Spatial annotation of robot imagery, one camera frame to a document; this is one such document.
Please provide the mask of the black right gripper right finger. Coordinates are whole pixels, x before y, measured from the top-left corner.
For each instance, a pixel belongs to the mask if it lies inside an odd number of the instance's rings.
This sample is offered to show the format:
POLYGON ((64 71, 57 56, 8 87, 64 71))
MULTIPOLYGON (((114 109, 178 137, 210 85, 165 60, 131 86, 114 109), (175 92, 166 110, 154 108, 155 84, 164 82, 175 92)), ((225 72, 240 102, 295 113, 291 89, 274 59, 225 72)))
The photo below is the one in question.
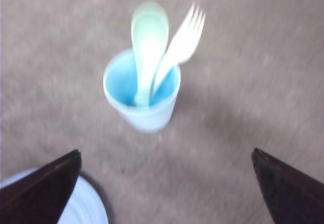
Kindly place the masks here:
POLYGON ((274 223, 323 223, 323 183, 255 148, 256 179, 274 223))

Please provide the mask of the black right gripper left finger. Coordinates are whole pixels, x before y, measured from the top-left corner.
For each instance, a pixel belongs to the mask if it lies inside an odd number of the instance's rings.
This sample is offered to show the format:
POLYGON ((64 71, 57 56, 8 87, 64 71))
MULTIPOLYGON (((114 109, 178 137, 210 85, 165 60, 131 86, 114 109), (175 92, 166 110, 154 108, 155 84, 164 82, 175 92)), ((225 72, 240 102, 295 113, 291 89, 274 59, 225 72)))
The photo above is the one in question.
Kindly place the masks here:
POLYGON ((78 150, 1 188, 1 223, 57 223, 82 167, 78 150))

